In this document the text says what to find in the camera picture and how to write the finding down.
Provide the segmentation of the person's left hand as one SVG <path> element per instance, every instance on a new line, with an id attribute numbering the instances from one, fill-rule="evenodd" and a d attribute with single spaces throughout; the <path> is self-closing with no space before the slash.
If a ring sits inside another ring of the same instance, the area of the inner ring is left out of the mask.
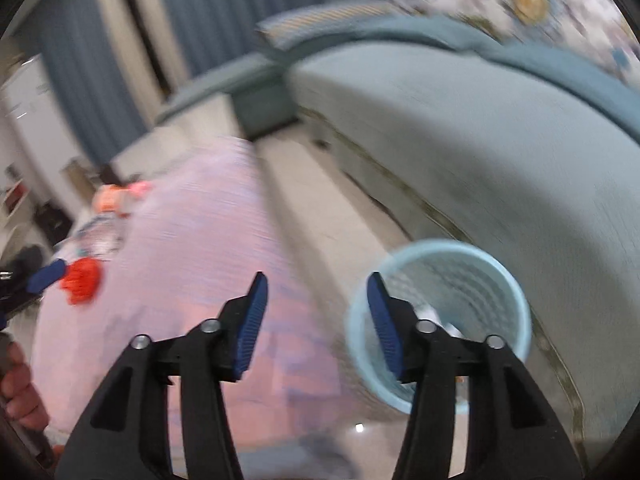
<path id="1" fill-rule="evenodd" d="M 49 425 L 50 417 L 32 382 L 32 370 L 21 346 L 11 342 L 8 357 L 11 366 L 1 381 L 1 396 L 6 400 L 4 410 L 9 419 L 23 427 L 43 431 Z"/>

